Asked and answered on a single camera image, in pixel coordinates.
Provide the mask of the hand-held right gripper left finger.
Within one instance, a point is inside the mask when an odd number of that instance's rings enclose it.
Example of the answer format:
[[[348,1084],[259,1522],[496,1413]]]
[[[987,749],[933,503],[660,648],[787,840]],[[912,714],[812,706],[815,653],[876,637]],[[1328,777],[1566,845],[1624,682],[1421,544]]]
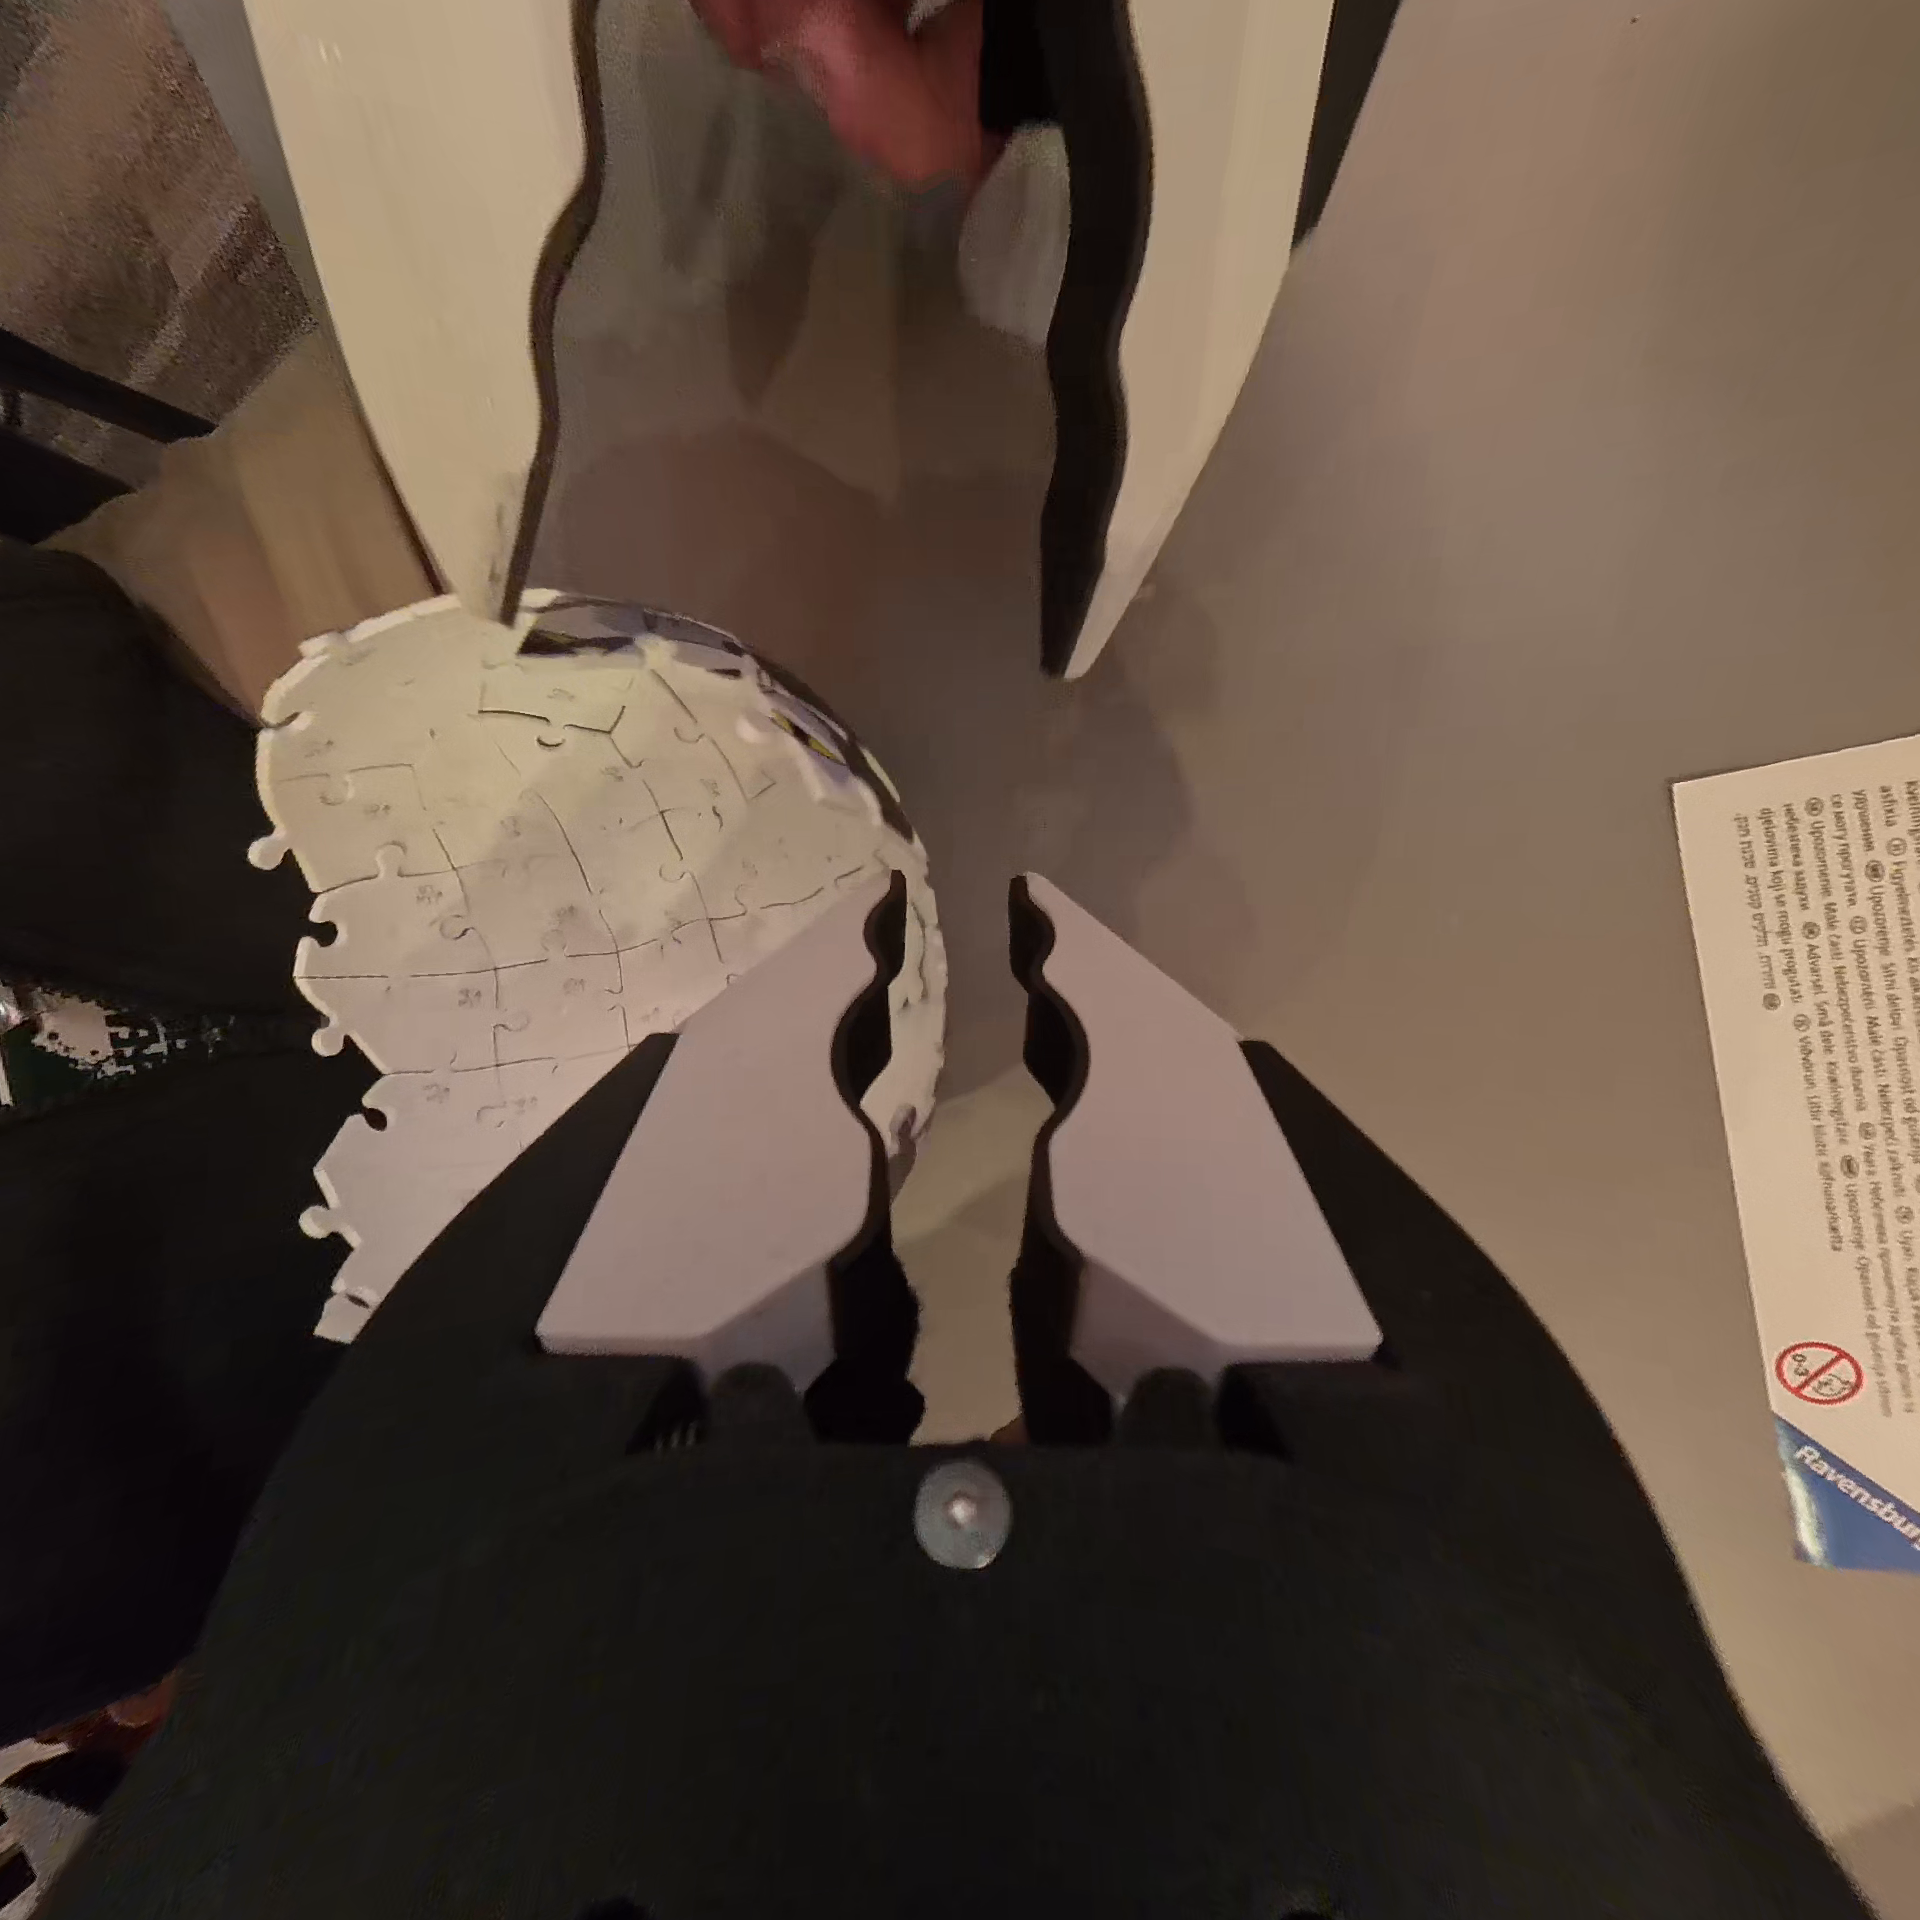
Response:
[[[776,1369],[813,1431],[901,1444],[921,1309],[861,1098],[891,1062],[904,878],[879,870],[684,1021],[534,1325],[560,1354]]]

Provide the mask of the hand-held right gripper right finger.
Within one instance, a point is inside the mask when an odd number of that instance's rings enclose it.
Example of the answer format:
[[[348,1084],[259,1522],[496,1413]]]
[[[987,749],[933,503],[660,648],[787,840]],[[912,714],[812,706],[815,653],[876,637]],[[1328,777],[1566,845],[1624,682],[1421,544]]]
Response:
[[[1031,1444],[1102,1444],[1148,1378],[1366,1361],[1382,1330],[1246,1040],[1051,880],[1012,880],[1047,1095],[1012,1270]]]

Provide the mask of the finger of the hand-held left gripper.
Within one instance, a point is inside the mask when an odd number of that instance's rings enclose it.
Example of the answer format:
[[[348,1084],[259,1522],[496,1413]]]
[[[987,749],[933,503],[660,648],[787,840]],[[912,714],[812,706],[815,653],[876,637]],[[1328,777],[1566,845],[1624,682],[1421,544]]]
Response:
[[[1089,672],[1180,519],[1294,248],[1331,2],[1039,4],[1068,161],[1039,662]]]
[[[247,2],[333,337],[446,592],[518,609],[606,176],[584,2]]]

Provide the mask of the partly built puzzle ball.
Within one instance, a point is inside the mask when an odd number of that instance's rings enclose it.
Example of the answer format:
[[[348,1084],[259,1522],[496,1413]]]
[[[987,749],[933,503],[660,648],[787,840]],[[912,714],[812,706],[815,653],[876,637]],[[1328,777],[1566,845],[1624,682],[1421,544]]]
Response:
[[[894,1178],[944,1066],[948,966],[895,781],[805,686],[696,620],[529,592],[305,640],[256,791],[311,889],[316,1052],[377,1078],[316,1178],[345,1241],[316,1332],[353,1341],[427,1244],[643,1040],[883,870],[904,876],[894,1056],[864,1095]]]

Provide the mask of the person's left hand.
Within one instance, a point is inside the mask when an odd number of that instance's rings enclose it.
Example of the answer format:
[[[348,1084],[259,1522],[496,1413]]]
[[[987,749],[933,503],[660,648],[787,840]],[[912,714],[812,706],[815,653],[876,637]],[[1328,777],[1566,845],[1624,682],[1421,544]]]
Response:
[[[1000,136],[977,112],[977,2],[694,2],[727,57],[801,89],[829,133],[907,188],[975,185]]]

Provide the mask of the black metal bar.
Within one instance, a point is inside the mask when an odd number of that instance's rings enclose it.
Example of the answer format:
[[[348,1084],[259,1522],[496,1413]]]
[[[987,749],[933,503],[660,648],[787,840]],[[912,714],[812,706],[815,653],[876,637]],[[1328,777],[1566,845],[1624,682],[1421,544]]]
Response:
[[[107,375],[76,368],[4,327],[3,533],[28,544],[76,525],[105,503],[125,496],[131,486],[102,469],[28,437],[17,420],[17,404],[25,397],[47,400],[68,413],[155,444],[181,444],[212,431],[212,420],[132,391]]]

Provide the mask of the white instruction sheet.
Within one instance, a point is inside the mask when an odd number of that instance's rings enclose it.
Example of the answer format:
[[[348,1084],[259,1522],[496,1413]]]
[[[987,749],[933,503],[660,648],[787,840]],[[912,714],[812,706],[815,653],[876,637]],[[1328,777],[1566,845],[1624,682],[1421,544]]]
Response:
[[[1679,781],[1793,1546],[1918,1573],[1918,738]]]

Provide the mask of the black white patterned badge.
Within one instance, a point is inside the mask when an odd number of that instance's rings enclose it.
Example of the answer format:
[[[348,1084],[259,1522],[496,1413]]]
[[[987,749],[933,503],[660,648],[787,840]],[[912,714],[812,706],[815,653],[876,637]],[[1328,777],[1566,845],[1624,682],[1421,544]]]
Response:
[[[38,980],[3,982],[3,1119],[189,1066],[309,1052],[312,1015],[236,1015],[151,1005]]]

